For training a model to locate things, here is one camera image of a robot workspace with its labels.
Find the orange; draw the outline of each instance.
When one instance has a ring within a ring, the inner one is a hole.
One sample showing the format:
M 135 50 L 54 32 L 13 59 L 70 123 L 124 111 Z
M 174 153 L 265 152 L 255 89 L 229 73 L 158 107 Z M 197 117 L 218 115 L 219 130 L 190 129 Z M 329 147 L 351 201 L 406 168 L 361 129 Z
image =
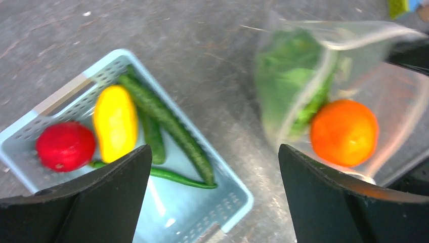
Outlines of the orange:
M 333 164 L 353 167 L 375 150 L 378 122 L 368 107 L 353 100 L 337 100 L 314 116 L 310 140 L 314 152 Z

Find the transparent plastic bag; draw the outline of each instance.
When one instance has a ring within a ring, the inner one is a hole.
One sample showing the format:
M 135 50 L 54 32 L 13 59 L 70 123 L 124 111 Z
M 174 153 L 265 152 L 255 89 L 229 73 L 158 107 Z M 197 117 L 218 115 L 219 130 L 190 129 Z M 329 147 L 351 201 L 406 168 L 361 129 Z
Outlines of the transparent plastic bag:
M 261 121 L 274 149 L 288 144 L 335 169 L 373 182 L 379 168 L 408 138 L 426 110 L 429 78 L 384 63 L 399 41 L 427 38 L 395 23 L 287 21 L 271 12 L 255 57 Z M 379 124 L 374 154 L 345 168 L 312 150 L 309 123 L 327 102 L 351 99 Z

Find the basket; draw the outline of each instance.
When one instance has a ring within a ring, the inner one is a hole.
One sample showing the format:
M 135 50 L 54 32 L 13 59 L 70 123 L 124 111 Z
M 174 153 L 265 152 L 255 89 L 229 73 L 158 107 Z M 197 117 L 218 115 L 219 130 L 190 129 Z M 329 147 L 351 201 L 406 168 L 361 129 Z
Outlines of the basket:
M 34 150 L 35 140 L 47 126 L 66 120 L 78 120 L 92 128 L 91 115 L 97 96 L 115 82 L 128 64 L 134 66 L 145 85 L 164 101 L 198 141 L 210 159 L 218 184 L 217 189 L 204 190 L 150 177 L 133 242 L 191 243 L 198 239 L 204 241 L 207 235 L 224 235 L 250 211 L 254 201 L 252 194 L 128 50 L 109 53 L 2 131 L 0 160 L 32 193 L 92 171 L 89 166 L 69 173 L 44 168 Z M 136 147 L 144 144 L 141 128 L 139 133 Z M 172 137 L 164 130 L 161 133 L 167 153 L 166 162 L 161 167 L 198 180 L 198 173 Z

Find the gray table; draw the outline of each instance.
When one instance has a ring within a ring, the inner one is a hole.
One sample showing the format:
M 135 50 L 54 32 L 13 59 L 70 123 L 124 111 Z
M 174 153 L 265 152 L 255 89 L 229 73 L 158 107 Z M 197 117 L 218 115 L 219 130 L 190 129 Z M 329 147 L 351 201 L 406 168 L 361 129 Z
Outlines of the gray table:
M 255 115 L 259 32 L 243 27 L 261 28 L 271 8 L 291 20 L 388 20 L 385 0 L 0 0 L 0 131 L 111 50 L 128 48 L 255 195 L 253 211 L 222 242 L 295 242 L 277 155 Z M 416 15 L 402 23 L 425 28 Z M 20 194 L 28 191 L 0 164 L 0 198 Z

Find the yellow mango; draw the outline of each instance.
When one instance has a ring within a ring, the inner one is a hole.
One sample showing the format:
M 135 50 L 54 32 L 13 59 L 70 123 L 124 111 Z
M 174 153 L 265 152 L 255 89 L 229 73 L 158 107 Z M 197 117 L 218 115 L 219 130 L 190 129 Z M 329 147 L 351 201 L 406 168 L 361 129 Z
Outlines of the yellow mango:
M 93 123 L 103 162 L 111 163 L 134 149 L 139 129 L 136 105 L 121 85 L 101 92 Z

